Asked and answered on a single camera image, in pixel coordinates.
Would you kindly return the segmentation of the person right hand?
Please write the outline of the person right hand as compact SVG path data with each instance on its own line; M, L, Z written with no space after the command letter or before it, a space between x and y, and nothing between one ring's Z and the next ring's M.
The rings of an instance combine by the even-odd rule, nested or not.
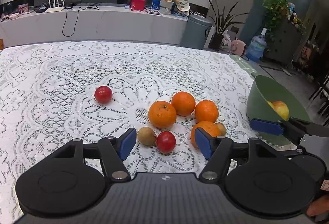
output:
M309 217L318 216L329 211L329 195L324 195L321 198L312 202L306 214Z

